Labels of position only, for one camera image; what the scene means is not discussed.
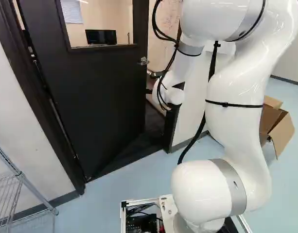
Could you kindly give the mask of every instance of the window blind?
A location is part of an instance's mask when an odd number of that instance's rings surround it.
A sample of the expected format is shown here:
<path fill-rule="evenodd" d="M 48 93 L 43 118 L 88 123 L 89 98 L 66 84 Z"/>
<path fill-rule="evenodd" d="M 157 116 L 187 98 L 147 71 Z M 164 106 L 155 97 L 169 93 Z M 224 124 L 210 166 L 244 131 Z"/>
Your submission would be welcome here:
<path fill-rule="evenodd" d="M 66 23 L 83 23 L 79 1 L 61 0 L 61 6 Z"/>

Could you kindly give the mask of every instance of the baseboard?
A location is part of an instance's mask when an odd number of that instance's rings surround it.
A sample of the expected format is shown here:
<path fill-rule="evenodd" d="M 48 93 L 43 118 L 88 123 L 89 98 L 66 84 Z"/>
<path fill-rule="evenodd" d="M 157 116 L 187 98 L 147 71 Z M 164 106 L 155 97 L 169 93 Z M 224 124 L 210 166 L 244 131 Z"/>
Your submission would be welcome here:
<path fill-rule="evenodd" d="M 281 80 L 281 81 L 284 81 L 284 82 L 287 82 L 287 83 L 292 83 L 294 85 L 298 85 L 297 81 L 293 81 L 293 80 L 290 80 L 290 79 L 285 79 L 285 78 L 282 78 L 282 77 L 279 77 L 279 76 L 271 75 L 271 78 Z"/>
<path fill-rule="evenodd" d="M 73 191 L 73 192 L 67 193 L 63 196 L 60 196 L 60 197 L 57 197 L 57 198 L 51 200 L 50 204 L 53 207 L 57 207 L 59 205 L 67 203 L 68 201 L 73 200 L 77 197 L 79 197 L 79 194 L 76 191 Z M 45 209 L 47 209 L 47 208 L 44 204 L 37 205 L 35 207 L 29 208 L 27 210 L 24 210 L 24 211 L 21 211 L 21 212 L 18 212 L 16 214 L 14 214 L 14 220 L 30 216 L 32 214 L 38 213 L 38 212 L 40 212 L 42 210 L 45 210 Z"/>
<path fill-rule="evenodd" d="M 200 135 L 200 137 L 198 138 L 198 140 L 201 139 L 202 137 L 205 137 L 206 135 L 208 135 L 208 133 L 209 133 L 209 131 L 204 131 L 204 132 L 202 132 L 201 135 Z M 177 150 L 180 150 L 181 148 L 186 147 L 186 146 L 192 141 L 192 139 L 193 139 L 193 138 L 190 138 L 190 139 L 188 139 L 188 140 L 186 140 L 186 141 L 184 141 L 184 142 L 181 142 L 181 143 L 179 143 L 179 144 L 173 146 L 173 147 L 171 148 L 170 153 L 174 153 L 174 152 L 176 152 Z"/>

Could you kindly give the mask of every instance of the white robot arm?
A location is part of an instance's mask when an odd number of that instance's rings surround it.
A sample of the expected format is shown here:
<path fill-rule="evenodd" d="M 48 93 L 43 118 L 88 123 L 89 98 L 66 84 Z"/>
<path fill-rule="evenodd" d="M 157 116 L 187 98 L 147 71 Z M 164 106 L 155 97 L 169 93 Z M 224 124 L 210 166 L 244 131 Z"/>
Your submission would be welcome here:
<path fill-rule="evenodd" d="M 236 41 L 234 60 L 208 84 L 205 107 L 209 131 L 224 146 L 225 156 L 180 164 L 171 183 L 187 225 L 198 233 L 217 231 L 213 223 L 222 226 L 224 218 L 256 210 L 271 196 L 259 141 L 261 107 L 269 76 L 298 33 L 298 2 L 184 0 L 182 7 L 178 49 L 183 53 L 201 53 L 207 40 Z M 184 91 L 173 86 L 186 81 L 195 61 L 177 53 L 160 89 L 167 103 L 184 101 Z"/>

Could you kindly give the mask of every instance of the door handle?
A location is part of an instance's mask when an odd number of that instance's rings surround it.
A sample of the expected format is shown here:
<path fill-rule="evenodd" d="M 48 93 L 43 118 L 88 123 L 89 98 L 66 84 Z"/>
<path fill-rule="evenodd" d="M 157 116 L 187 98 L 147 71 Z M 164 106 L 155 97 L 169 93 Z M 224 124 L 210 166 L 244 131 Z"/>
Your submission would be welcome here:
<path fill-rule="evenodd" d="M 146 66 L 149 63 L 150 63 L 150 61 L 148 61 L 148 59 L 146 57 L 142 57 L 140 59 L 140 62 L 137 62 L 137 64 L 140 65 L 140 66 Z"/>

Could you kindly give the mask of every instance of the metal wire shelf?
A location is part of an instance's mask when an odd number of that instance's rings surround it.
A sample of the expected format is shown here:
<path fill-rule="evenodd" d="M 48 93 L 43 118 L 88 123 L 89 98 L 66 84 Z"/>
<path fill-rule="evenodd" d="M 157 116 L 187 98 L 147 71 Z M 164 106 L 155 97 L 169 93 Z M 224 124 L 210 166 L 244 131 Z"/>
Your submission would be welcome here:
<path fill-rule="evenodd" d="M 12 222 L 21 187 L 20 175 L 0 178 L 0 228 Z"/>
<path fill-rule="evenodd" d="M 8 166 L 13 176 L 0 179 L 0 233 L 53 233 L 58 211 L 16 167 L 0 147 L 0 159 Z M 28 188 L 47 209 L 31 216 L 13 221 L 22 186 Z"/>

